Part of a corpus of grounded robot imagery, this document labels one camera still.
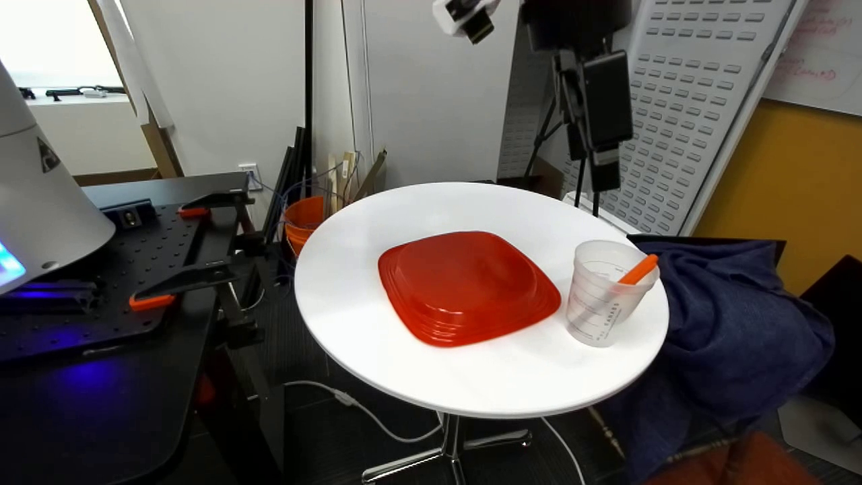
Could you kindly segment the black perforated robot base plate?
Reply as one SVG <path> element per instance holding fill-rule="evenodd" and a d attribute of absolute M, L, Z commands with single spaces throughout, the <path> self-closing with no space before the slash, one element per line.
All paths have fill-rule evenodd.
<path fill-rule="evenodd" d="M 131 313 L 139 286 L 165 279 L 193 255 L 208 217 L 181 217 L 174 207 L 151 207 L 139 227 L 117 228 L 84 262 L 0 297 L 0 367 L 78 355 L 152 333 L 165 309 Z"/>

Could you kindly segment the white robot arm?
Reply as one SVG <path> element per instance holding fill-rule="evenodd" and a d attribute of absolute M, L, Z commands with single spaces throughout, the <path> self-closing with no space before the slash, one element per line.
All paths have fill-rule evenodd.
<path fill-rule="evenodd" d="M 0 293 L 90 255 L 113 235 L 0 65 Z"/>

